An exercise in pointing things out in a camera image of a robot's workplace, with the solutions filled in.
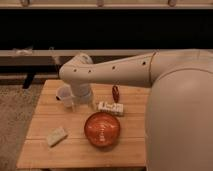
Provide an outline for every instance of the copper bowl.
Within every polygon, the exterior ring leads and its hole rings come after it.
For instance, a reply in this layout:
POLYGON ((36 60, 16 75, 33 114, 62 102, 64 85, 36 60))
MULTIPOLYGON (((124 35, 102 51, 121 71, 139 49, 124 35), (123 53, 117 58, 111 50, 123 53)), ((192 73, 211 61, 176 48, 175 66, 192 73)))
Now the copper bowl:
POLYGON ((120 123, 115 116, 106 112, 98 112, 87 119, 84 133, 94 146, 108 147, 118 139, 120 123))

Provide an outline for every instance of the white sponge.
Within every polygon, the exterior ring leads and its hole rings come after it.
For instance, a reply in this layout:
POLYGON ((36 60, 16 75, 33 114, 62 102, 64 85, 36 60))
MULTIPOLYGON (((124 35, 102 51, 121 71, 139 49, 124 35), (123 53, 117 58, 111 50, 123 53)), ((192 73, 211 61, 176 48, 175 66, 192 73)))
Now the white sponge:
POLYGON ((65 139, 67 135, 68 134, 65 132, 65 130, 62 127, 59 127, 46 137, 47 144, 50 147, 53 147, 61 140, 65 139))

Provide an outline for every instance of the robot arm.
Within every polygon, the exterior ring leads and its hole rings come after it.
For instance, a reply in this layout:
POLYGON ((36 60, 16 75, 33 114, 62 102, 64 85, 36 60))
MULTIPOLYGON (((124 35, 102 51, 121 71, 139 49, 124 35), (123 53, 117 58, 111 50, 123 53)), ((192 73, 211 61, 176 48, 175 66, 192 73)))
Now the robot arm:
POLYGON ((60 77, 68 84, 103 83, 150 87, 150 64, 155 53, 93 64, 79 54, 63 65, 60 77))
POLYGON ((213 54, 176 50, 92 64, 80 54, 60 77, 78 98, 89 83, 152 86, 146 117, 149 171, 213 170, 213 54))
POLYGON ((89 83, 151 87, 164 71, 197 58, 198 54, 199 50, 153 52, 93 64, 87 54, 80 53, 61 67, 59 75, 76 98, 89 99, 92 94, 89 83))

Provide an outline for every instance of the wooden tabletop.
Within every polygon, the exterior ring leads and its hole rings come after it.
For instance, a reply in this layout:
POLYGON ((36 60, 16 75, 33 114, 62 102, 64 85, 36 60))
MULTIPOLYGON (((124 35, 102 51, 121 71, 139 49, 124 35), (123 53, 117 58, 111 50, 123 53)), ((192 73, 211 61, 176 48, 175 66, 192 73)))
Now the wooden tabletop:
MULTIPOLYGON (((35 114, 33 115, 17 168, 90 168, 145 166, 144 111, 149 89, 118 86, 120 103, 124 104, 119 142, 110 149, 93 147, 84 135, 86 119, 96 111, 87 105, 73 112, 55 98, 60 80, 45 82, 35 114), (67 139, 49 148, 46 136, 63 126, 67 139)), ((94 101, 112 103, 112 85, 92 84, 94 101)))

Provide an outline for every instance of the soap bar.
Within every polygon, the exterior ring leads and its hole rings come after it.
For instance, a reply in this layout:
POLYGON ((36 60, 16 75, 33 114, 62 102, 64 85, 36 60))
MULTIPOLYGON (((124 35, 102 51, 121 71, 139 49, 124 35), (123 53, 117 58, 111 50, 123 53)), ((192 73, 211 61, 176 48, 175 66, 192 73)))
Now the soap bar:
POLYGON ((46 137, 47 144, 50 147, 53 147, 54 145, 59 143, 61 140, 65 139, 67 135, 68 134, 65 132, 63 127, 59 127, 46 137))
POLYGON ((113 103, 109 104, 107 102, 100 101, 98 104, 98 110, 102 112, 109 112, 116 116, 123 116, 123 104, 120 103, 113 103))

